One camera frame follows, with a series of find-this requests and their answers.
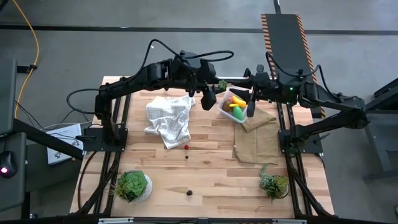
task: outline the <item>clear plastic box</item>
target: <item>clear plastic box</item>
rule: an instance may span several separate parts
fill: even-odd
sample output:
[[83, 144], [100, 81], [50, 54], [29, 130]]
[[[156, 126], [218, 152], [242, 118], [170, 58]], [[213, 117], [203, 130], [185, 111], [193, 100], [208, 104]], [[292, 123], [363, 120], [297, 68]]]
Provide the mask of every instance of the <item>clear plastic box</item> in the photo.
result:
[[233, 115], [229, 114], [229, 113], [226, 112], [226, 111], [223, 111], [223, 109], [222, 109], [223, 103], [224, 103], [228, 98], [230, 98], [231, 96], [237, 96], [237, 95], [234, 94], [233, 92], [231, 92], [230, 90], [225, 91], [223, 99], [218, 103], [218, 106], [217, 106], [217, 107], [218, 107], [218, 110], [219, 110], [221, 113], [223, 113], [225, 116], [231, 118], [233, 121], [235, 121], [235, 122], [237, 122], [237, 123], [243, 123], [243, 122], [245, 122], [245, 121], [248, 119], [248, 116], [247, 116], [247, 114], [246, 114], [246, 110], [248, 109], [247, 107], [242, 111], [242, 112], [243, 112], [243, 120], [236, 119]]

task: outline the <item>concrete floor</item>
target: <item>concrete floor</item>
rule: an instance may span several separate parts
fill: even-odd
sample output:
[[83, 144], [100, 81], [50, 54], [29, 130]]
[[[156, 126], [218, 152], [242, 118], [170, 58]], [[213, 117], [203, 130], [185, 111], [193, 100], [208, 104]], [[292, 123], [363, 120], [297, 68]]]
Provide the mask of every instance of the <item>concrete floor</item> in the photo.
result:
[[[19, 0], [33, 24], [183, 28], [261, 28], [259, 15], [274, 13], [272, 0]], [[394, 0], [280, 0], [282, 13], [300, 14], [305, 29], [398, 30]], [[23, 24], [12, 2], [0, 22]], [[43, 125], [59, 122], [70, 110], [66, 95], [96, 88], [105, 75], [131, 75], [142, 63], [147, 43], [157, 38], [175, 50], [197, 53], [218, 49], [235, 52], [216, 63], [220, 76], [241, 76], [246, 67], [264, 63], [262, 34], [195, 32], [62, 32], [38, 31], [39, 69], [29, 80], [22, 105]], [[314, 63], [322, 64], [332, 91], [371, 99], [371, 94], [397, 78], [398, 35], [309, 35]], [[0, 30], [0, 57], [32, 63], [35, 45], [30, 31]], [[171, 57], [154, 45], [148, 63]], [[25, 75], [18, 75], [21, 86]], [[94, 93], [73, 103], [92, 110]], [[330, 116], [336, 111], [326, 110]], [[23, 114], [20, 119], [27, 121]], [[73, 114], [69, 122], [84, 121]], [[362, 177], [379, 169], [376, 153], [362, 130], [339, 129], [322, 142], [326, 175], [335, 213], [344, 218], [398, 223], [397, 180], [365, 184]], [[76, 180], [43, 189], [32, 196], [32, 211], [41, 217], [67, 214]], [[0, 220], [18, 218], [18, 209]]]

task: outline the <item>yellow cable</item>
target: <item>yellow cable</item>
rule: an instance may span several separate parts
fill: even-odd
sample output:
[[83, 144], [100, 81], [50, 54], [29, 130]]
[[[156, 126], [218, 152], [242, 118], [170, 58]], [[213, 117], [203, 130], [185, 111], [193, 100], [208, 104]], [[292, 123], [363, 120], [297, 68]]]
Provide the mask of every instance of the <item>yellow cable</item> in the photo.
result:
[[[39, 52], [40, 52], [39, 41], [37, 41], [36, 33], [35, 33], [35, 31], [33, 30], [32, 26], [30, 25], [29, 20], [26, 18], [24, 12], [23, 12], [22, 9], [18, 6], [17, 1], [16, 1], [16, 0], [12, 0], [12, 1], [14, 2], [15, 6], [18, 8], [18, 10], [19, 10], [19, 12], [21, 13], [21, 15], [24, 17], [24, 19], [25, 19], [27, 25], [29, 26], [30, 30], [31, 30], [32, 33], [33, 33], [33, 36], [35, 37], [37, 51], [36, 51], [35, 62], [34, 62], [33, 64], [36, 65], [37, 60], [39, 59]], [[30, 76], [33, 74], [33, 70], [34, 70], [34, 69], [31, 68], [31, 70], [30, 70], [28, 76], [26, 77], [26, 79], [25, 79], [25, 81], [24, 81], [24, 84], [22, 84], [21, 90], [20, 90], [19, 95], [18, 95], [18, 100], [17, 100], [18, 103], [19, 103], [19, 100], [21, 99], [22, 93], [24, 92], [24, 88], [25, 88], [25, 85], [26, 85], [28, 79], [29, 79]], [[16, 107], [15, 107], [15, 113], [14, 113], [14, 117], [15, 117], [15, 118], [18, 117], [18, 108], [19, 108], [19, 106], [18, 106], [18, 104], [17, 104]]]

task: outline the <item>wooden table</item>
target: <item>wooden table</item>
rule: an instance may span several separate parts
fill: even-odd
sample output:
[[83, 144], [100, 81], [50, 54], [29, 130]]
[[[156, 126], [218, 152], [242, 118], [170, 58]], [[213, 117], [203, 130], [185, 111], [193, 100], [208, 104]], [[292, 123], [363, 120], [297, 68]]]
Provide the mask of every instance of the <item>wooden table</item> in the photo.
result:
[[[103, 83], [115, 82], [119, 78], [104, 77]], [[239, 163], [233, 157], [234, 122], [220, 114], [216, 105], [210, 111], [203, 111], [201, 94], [195, 95], [196, 105], [190, 112], [189, 132], [192, 140], [187, 143], [189, 150], [185, 150], [183, 145], [166, 150], [160, 136], [144, 133], [144, 128], [150, 125], [146, 117], [146, 104], [156, 96], [176, 97], [185, 94], [183, 90], [170, 89], [140, 91], [132, 95], [127, 119], [129, 137], [126, 150], [122, 153], [119, 174], [134, 169], [143, 170], [152, 179], [154, 189], [150, 198], [141, 203], [128, 204], [115, 197], [112, 216], [293, 218], [290, 194], [271, 203], [265, 191], [259, 188], [258, 172], [262, 165]], [[260, 101], [256, 106], [277, 117], [276, 104]], [[297, 124], [312, 123], [310, 110], [294, 106], [293, 111]], [[82, 203], [98, 185], [103, 157], [103, 153], [97, 153], [88, 165], [81, 187]], [[324, 208], [333, 213], [321, 161], [314, 155], [304, 154], [302, 157], [309, 189]], [[282, 154], [279, 165], [270, 165], [267, 173], [287, 175]], [[192, 190], [192, 196], [186, 195], [188, 190]], [[304, 212], [301, 190], [297, 193], [300, 208]], [[71, 212], [76, 210], [77, 190]]]

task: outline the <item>white cloth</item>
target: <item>white cloth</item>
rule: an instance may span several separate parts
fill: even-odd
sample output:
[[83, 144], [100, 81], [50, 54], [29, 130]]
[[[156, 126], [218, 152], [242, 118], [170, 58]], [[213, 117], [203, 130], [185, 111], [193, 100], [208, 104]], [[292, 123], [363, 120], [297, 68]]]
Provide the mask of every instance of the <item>white cloth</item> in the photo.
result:
[[178, 98], [156, 98], [147, 104], [147, 118], [152, 126], [146, 133], [162, 136], [167, 149], [191, 140], [188, 131], [189, 111], [195, 99], [187, 96]]

